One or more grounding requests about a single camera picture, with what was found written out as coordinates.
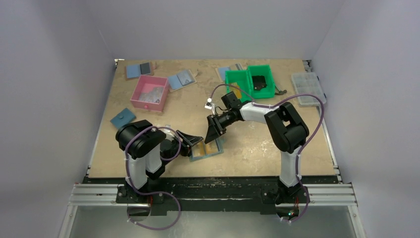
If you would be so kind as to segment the orange and white credit card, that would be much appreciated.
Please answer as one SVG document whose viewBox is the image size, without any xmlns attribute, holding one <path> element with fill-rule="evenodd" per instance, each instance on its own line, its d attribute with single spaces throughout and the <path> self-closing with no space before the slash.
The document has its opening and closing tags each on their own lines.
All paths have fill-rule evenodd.
<svg viewBox="0 0 420 238">
<path fill-rule="evenodd" d="M 206 155 L 212 155 L 219 152 L 219 146 L 216 140 L 205 144 Z"/>
</svg>

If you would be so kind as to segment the green card holder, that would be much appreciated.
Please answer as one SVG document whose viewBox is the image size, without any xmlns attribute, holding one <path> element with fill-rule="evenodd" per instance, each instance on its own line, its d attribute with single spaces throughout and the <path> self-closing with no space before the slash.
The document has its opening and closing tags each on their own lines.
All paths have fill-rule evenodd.
<svg viewBox="0 0 420 238">
<path fill-rule="evenodd" d="M 223 139 L 218 138 L 208 144 L 199 142 L 192 147 L 192 154 L 189 157 L 191 162 L 206 159 L 212 156 L 220 155 L 223 153 Z"/>
</svg>

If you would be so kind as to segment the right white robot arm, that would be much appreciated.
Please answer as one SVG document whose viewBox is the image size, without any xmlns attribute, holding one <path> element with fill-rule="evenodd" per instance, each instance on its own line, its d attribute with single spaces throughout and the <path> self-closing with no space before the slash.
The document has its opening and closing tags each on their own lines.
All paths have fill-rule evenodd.
<svg viewBox="0 0 420 238">
<path fill-rule="evenodd" d="M 309 129 L 295 107 L 285 102 L 280 106 L 258 107 L 251 101 L 241 102 L 233 92 L 222 98 L 226 111 L 220 115 L 207 116 L 208 131 L 205 143 L 208 144 L 226 132 L 226 128 L 237 121 L 255 121 L 266 124 L 275 146 L 280 150 L 281 171 L 276 193 L 265 192 L 267 199 L 276 204 L 289 202 L 300 189 L 301 176 L 300 153 Z"/>
</svg>

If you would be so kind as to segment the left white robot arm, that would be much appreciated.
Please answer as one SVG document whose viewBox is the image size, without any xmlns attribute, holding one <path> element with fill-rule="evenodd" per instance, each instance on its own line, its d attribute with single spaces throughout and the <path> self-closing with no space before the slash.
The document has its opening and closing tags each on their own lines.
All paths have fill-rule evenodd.
<svg viewBox="0 0 420 238">
<path fill-rule="evenodd" d="M 201 136 L 185 134 L 179 130 L 157 127 L 147 120 L 128 123 L 120 127 L 115 135 L 119 148 L 125 155 L 127 176 L 117 202 L 143 203 L 153 195 L 149 181 L 157 180 L 165 167 L 178 156 L 192 155 L 192 148 L 202 142 Z"/>
</svg>

